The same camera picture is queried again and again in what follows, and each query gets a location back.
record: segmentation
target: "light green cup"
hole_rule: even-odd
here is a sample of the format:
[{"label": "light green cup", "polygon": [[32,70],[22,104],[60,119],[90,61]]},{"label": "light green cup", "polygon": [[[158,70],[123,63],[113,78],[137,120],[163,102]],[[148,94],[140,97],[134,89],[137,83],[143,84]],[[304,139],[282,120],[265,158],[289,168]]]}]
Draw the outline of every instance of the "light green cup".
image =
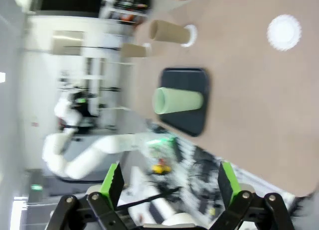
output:
[{"label": "light green cup", "polygon": [[203,95],[199,92],[161,87],[153,95],[153,109],[158,115],[196,110],[202,105]]}]

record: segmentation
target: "brown cup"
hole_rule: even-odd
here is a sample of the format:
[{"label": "brown cup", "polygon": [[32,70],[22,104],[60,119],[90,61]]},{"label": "brown cup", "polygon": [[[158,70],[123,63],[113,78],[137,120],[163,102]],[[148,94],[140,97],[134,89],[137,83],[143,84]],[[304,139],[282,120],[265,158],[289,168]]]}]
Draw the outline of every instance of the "brown cup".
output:
[{"label": "brown cup", "polygon": [[147,50],[143,46],[124,43],[121,48],[122,57],[147,57]]},{"label": "brown cup", "polygon": [[189,42],[190,32],[182,26],[163,20],[154,20],[150,26],[150,38],[155,41],[184,44]]}]

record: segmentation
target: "paper cup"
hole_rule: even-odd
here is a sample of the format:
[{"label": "paper cup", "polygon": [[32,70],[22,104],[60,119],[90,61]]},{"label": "paper cup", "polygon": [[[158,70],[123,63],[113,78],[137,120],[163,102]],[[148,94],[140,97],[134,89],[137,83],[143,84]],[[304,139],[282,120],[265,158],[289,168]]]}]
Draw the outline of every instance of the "paper cup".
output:
[{"label": "paper cup", "polygon": [[124,43],[121,48],[122,57],[147,57],[147,48],[130,43]]},{"label": "paper cup", "polygon": [[150,26],[150,38],[155,41],[183,44],[189,42],[190,31],[170,22],[154,20]]},{"label": "paper cup", "polygon": [[203,95],[199,92],[161,87],[153,95],[153,109],[158,115],[196,110],[202,105]]}]

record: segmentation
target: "ceiling light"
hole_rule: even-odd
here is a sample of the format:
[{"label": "ceiling light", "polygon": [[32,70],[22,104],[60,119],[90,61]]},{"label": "ceiling light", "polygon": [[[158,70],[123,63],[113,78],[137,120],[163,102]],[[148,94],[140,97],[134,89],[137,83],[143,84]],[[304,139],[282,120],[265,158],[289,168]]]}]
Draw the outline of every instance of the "ceiling light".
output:
[{"label": "ceiling light", "polygon": [[0,83],[5,82],[5,73],[0,72]]}]

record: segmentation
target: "yellow object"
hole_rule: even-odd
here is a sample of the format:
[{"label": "yellow object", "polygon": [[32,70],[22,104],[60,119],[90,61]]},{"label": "yellow object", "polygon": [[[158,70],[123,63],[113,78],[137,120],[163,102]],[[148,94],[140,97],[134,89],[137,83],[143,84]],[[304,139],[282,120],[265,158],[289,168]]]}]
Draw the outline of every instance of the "yellow object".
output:
[{"label": "yellow object", "polygon": [[209,210],[209,214],[215,216],[215,214],[216,214],[216,209],[215,209],[215,208],[211,208],[211,209]]},{"label": "yellow object", "polygon": [[156,174],[166,174],[171,171],[171,168],[167,165],[156,164],[152,166],[152,171]]}]

